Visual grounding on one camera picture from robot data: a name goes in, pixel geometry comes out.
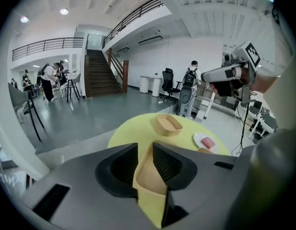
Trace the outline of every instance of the wooden stair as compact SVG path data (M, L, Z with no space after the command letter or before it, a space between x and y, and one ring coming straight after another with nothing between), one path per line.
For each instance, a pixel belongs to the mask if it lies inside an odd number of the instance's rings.
M122 90L101 50L87 50L91 96L121 93Z

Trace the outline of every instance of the gray chair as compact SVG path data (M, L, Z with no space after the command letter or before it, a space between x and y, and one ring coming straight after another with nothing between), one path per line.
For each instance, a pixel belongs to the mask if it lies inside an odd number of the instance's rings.
M69 91L69 98L71 99L71 90L69 90L69 89L71 89L71 87L73 88L73 91L75 92L75 95L76 95L78 101L80 100L79 99L80 94L79 94L77 85L76 85L76 89L77 89L79 97L77 96L77 93L76 93L76 90L75 90L75 85L74 85L74 83L80 82L80 77L81 77L81 73L75 79L68 79L68 81L67 81L67 102L68 102L68 91Z
M36 113L36 116L37 116L39 122L41 123L43 129L45 129L45 127L44 127L44 125L43 125L43 123L42 123L41 119L39 118L38 113L36 111L36 108L35 108L35 105L34 105L34 102L33 102L33 99L32 99L31 91L20 92L19 90L14 88L13 85L11 85L10 83L8 83L8 85L9 85L9 92L10 92L10 97L11 97L13 107L19 106L19 105L21 105L21 104L23 104L25 102L28 103L30 118L31 118L34 130L35 130L35 133L36 133L37 138L39 139L39 141L41 141L41 139L40 139L40 137L38 135L38 132L36 130L34 120L33 120L31 107L30 107L30 100L32 102L32 107L33 107L33 109L34 109L34 111Z

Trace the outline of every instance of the person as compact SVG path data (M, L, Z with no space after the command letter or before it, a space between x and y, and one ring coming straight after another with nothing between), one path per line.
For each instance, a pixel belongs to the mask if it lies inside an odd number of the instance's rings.
M53 80L55 82L58 82L58 78L53 76L53 71L57 70L58 69L58 65L54 65L54 66L51 66L49 65L48 63L44 66L44 70L42 71L41 73L41 82L42 82L42 86L43 86L43 89L44 89L44 93L45 93L45 96L46 96L46 99L49 101L49 102L52 102L56 99L55 96L53 96L53 93L52 93L52 85L51 85L51 82L50 80Z
M13 85L15 89L18 89L17 82L14 79L12 79L11 85Z
M60 92L61 92L62 98L64 98L63 90L67 88L67 79L66 79L66 76L63 72L63 70L64 70L63 63L64 62L61 60L59 63L55 64L58 66L57 76L60 80Z
M199 76L201 76L201 72L198 69L198 62L196 60L192 61L190 67L187 68L187 71L186 71L185 75L187 73L189 73L190 71L195 71L195 73L197 75L197 79L196 79L196 81L194 82L194 84L192 86L192 96L191 96L190 101L188 103L186 103L186 104L181 103L180 112L179 112L179 116L182 116L184 114L185 108L187 108L187 112L186 112L185 117L188 118L188 119L192 119L192 117L191 117L192 107L193 107L196 92L197 92L197 84L199 83L198 78L199 78Z
M24 70L24 75L23 75L23 87L29 85L29 77L28 77L28 70Z

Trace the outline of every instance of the wooden pillar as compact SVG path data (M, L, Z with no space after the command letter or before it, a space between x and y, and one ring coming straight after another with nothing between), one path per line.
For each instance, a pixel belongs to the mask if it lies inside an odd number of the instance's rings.
M109 64L109 67L111 67L111 61L112 61L112 48L109 48L109 50L108 50L108 64Z
M127 93L128 88L128 70L129 70L129 61L124 60L123 64L123 93Z

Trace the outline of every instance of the black backpack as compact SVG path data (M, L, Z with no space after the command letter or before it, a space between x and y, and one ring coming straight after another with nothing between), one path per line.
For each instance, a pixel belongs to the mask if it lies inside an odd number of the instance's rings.
M194 71L188 69L183 79L183 87L193 87L197 83L197 68Z
M45 74L44 70L46 69L47 66L49 66L49 63L45 64L45 66L38 71L37 79L36 79L36 84L37 85L39 85L39 82L41 81L41 76L43 76Z

